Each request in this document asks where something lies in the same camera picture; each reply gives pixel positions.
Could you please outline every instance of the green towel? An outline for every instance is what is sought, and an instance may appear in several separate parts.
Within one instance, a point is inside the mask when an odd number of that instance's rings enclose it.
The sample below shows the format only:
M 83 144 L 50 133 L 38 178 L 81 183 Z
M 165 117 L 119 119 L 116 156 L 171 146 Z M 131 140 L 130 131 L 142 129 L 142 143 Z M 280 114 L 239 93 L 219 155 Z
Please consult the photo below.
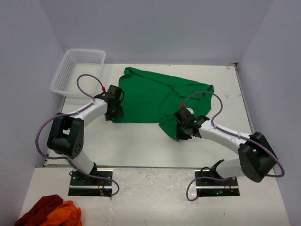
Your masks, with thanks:
M 142 71 L 132 67 L 124 70 L 119 87 L 125 93 L 122 108 L 124 117 L 113 122 L 159 123 L 171 138 L 176 139 L 174 113 L 184 100 L 194 92 L 213 92 L 213 85 L 182 79 L 174 76 Z M 207 115 L 211 109 L 211 94 L 199 94 L 189 99 L 186 107 L 194 115 Z

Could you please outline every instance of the black joint housing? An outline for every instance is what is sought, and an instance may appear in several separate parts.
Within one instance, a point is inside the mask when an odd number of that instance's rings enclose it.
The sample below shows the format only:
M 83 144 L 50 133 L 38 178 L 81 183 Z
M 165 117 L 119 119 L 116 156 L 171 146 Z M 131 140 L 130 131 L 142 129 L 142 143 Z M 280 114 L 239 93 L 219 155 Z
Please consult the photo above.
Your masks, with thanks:
M 106 121 L 120 118 L 123 116 L 121 101 L 119 100 L 121 93 L 122 93 L 121 88 L 110 85 L 106 93 L 98 94 L 94 97 L 108 103 L 107 113 L 104 115 Z
M 47 147 L 57 154 L 71 159 L 79 155 L 84 145 L 84 121 L 70 116 L 62 116 L 53 120 Z
M 174 116 L 177 120 L 176 138 L 180 140 L 188 140 L 192 136 L 201 138 L 198 129 L 205 121 L 209 120 L 203 115 L 196 118 L 186 107 L 174 113 Z
M 255 132 L 250 139 L 267 148 L 275 157 L 275 153 L 265 136 L 259 132 Z M 240 145 L 238 149 L 240 166 L 243 173 L 254 182 L 261 182 L 269 171 L 276 165 L 276 162 L 262 148 L 246 141 Z

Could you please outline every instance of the white wall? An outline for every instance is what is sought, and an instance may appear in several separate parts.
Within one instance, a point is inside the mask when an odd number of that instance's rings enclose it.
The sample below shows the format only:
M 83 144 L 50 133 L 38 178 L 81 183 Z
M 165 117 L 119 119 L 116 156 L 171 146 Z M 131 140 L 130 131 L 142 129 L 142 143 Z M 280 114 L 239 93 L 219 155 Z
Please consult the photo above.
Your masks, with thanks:
M 106 63 L 238 62 L 273 0 L 40 0 L 63 47 Z
M 278 184 L 296 226 L 301 223 L 300 12 L 300 0 L 275 0 L 238 65 L 254 128 L 265 134 L 286 170 Z
M 0 224 L 19 218 L 35 166 L 40 124 L 55 114 L 61 98 L 50 82 L 63 57 L 37 0 L 7 0 L 0 7 Z M 41 139 L 46 150 L 46 137 Z

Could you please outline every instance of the red cloth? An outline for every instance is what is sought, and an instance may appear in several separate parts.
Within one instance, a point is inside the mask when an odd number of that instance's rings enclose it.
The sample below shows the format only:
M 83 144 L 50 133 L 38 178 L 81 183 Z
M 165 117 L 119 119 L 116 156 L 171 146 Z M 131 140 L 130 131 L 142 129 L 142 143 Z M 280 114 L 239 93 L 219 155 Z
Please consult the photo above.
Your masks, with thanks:
M 15 226 L 38 226 L 47 220 L 47 215 L 63 203 L 57 194 L 43 196 L 32 209 L 15 222 Z

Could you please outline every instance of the orange cloth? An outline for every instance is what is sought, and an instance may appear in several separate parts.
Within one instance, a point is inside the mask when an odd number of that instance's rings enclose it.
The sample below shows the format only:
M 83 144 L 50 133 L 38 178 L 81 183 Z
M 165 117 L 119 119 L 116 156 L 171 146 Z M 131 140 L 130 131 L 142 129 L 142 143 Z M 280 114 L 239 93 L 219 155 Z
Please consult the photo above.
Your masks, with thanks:
M 72 201 L 65 201 L 53 212 L 47 215 L 47 220 L 41 226 L 82 226 L 80 208 Z

